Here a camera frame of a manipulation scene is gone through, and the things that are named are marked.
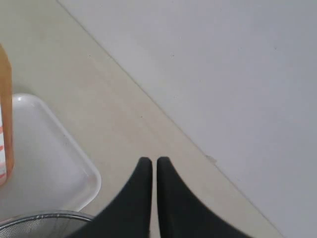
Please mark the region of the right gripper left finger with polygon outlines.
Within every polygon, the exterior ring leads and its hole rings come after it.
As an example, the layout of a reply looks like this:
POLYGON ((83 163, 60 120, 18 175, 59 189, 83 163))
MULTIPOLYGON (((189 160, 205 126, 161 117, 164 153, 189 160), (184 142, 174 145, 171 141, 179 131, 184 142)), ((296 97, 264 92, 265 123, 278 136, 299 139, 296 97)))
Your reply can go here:
POLYGON ((139 159, 125 186, 91 222, 71 238, 148 238, 152 210, 152 162, 139 159))

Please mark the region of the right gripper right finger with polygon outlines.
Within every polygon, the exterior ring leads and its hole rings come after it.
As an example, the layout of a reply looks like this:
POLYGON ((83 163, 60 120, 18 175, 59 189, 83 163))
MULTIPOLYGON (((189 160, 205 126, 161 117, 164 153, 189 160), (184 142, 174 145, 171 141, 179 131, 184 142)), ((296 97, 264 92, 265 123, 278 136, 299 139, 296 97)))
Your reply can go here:
POLYGON ((168 157, 157 160, 157 208, 162 238, 249 237, 205 206, 168 157))

